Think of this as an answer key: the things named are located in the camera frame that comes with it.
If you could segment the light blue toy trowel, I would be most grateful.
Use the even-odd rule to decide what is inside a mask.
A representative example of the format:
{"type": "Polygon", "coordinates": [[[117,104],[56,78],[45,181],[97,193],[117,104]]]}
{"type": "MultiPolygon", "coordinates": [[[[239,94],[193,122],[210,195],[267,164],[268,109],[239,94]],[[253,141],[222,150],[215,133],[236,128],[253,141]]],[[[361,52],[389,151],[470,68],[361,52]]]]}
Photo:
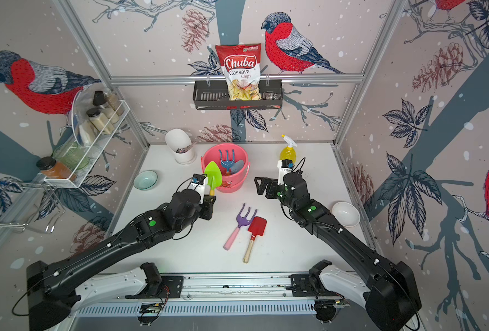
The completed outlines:
{"type": "Polygon", "coordinates": [[[231,167],[230,167],[230,170],[229,170],[229,174],[230,175],[234,175],[236,173],[239,173],[241,171],[241,169],[243,169],[244,167],[244,161],[243,160],[239,160],[239,161],[236,161],[231,167]]]}

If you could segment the pink plastic bucket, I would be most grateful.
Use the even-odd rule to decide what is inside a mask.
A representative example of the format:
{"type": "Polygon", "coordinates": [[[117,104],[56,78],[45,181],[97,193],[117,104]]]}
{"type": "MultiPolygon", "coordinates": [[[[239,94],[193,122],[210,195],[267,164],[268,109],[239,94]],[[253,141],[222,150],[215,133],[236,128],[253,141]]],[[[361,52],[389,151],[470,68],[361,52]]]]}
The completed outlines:
{"type": "Polygon", "coordinates": [[[222,173],[221,193],[234,193],[239,190],[250,171],[248,153],[234,143],[221,143],[208,149],[201,157],[202,169],[215,162],[222,173]]]}

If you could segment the blue toy fork yellow handle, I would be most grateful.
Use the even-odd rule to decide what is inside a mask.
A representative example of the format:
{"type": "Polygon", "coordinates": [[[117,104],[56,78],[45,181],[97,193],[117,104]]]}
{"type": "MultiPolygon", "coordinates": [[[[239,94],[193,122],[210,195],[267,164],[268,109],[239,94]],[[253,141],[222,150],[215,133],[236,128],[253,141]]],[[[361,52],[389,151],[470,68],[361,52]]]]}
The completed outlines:
{"type": "Polygon", "coordinates": [[[231,153],[229,151],[226,151],[226,157],[223,158],[222,151],[219,150],[220,153],[220,165],[225,169],[225,175],[230,175],[229,170],[230,167],[236,162],[236,154],[235,150],[231,150],[231,153]]]}

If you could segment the yellow spray bottle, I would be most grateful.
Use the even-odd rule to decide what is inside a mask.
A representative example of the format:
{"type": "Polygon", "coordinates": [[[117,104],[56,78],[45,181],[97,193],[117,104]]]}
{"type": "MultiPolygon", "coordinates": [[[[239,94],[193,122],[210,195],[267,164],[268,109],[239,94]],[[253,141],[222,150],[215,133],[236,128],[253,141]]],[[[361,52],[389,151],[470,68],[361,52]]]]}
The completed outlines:
{"type": "Polygon", "coordinates": [[[295,147],[297,147],[297,143],[294,142],[289,136],[282,135],[284,142],[287,146],[280,153],[280,160],[289,160],[293,164],[296,162],[297,154],[295,151],[295,147]]]}

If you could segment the purple toy rake pink handle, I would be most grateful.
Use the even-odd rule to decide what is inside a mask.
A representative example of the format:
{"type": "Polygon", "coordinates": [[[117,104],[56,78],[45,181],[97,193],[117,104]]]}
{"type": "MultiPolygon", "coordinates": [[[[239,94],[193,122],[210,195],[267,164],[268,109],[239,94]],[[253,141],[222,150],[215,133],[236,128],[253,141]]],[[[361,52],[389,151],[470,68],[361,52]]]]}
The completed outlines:
{"type": "Polygon", "coordinates": [[[245,208],[246,208],[246,204],[242,204],[242,208],[241,208],[240,212],[237,214],[237,217],[236,217],[237,227],[232,232],[232,234],[230,235],[230,237],[227,239],[226,243],[223,245],[223,248],[225,250],[230,250],[231,249],[234,241],[236,240],[236,238],[237,238],[237,236],[239,234],[240,229],[242,227],[250,226],[251,223],[252,223],[252,221],[253,221],[253,219],[257,215],[258,209],[255,209],[255,211],[253,212],[253,214],[250,215],[250,213],[251,213],[251,207],[248,207],[246,213],[243,214],[245,208]]]}

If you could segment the green toy shovel yellow handle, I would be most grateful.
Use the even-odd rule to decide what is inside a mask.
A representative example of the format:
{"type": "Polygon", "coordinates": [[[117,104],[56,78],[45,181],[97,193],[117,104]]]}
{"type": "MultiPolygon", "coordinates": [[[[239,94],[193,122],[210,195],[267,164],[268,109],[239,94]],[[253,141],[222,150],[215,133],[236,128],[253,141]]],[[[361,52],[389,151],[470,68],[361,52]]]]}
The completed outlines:
{"type": "Polygon", "coordinates": [[[222,173],[218,165],[211,161],[204,169],[204,174],[208,178],[208,186],[210,187],[210,196],[215,196],[215,189],[222,185],[222,173]]]}

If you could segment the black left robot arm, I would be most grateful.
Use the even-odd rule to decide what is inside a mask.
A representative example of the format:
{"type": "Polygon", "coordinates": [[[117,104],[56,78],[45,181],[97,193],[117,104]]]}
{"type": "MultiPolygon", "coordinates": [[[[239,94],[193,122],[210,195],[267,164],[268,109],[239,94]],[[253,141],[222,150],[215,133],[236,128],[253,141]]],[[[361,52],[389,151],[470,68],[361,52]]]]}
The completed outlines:
{"type": "Polygon", "coordinates": [[[168,297],[154,263],[117,275],[102,277],[100,273],[172,239],[197,219],[211,219],[215,200],[192,189],[176,192],[170,202],[143,212],[115,235],[78,255],[51,264],[32,263],[26,269],[30,330],[48,330],[72,313],[114,296],[168,297]]]}

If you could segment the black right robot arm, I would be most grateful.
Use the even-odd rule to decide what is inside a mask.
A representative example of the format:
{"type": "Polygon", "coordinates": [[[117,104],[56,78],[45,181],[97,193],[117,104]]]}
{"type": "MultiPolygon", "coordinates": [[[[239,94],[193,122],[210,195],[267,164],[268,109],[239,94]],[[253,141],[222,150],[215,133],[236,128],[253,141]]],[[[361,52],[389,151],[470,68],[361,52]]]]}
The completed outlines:
{"type": "Polygon", "coordinates": [[[381,330],[401,330],[422,307],[415,275],[404,262],[393,263],[345,229],[320,202],[311,198],[302,172],[284,175],[284,183],[254,179],[257,192],[286,206],[292,220],[324,241],[349,264],[368,288],[362,304],[381,330]]]}

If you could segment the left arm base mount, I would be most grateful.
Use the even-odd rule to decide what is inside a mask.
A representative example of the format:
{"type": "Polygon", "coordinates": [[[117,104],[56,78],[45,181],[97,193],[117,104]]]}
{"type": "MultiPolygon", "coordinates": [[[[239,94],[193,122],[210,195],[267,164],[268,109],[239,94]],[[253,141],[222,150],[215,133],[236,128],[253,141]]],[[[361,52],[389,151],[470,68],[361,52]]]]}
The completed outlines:
{"type": "Polygon", "coordinates": [[[154,263],[143,263],[140,270],[145,275],[144,286],[126,299],[179,299],[185,278],[180,276],[162,276],[154,263]]]}

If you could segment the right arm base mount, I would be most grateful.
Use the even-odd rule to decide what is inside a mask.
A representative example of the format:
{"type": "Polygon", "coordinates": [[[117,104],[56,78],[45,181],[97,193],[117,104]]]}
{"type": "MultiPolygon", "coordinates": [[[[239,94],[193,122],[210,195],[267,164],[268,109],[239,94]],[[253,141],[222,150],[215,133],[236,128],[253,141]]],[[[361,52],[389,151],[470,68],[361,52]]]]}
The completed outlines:
{"type": "Polygon", "coordinates": [[[290,276],[291,283],[286,289],[291,291],[294,297],[320,298],[336,296],[345,299],[343,295],[327,290],[320,280],[322,271],[331,265],[331,261],[323,259],[310,268],[307,274],[292,274],[290,276]]]}

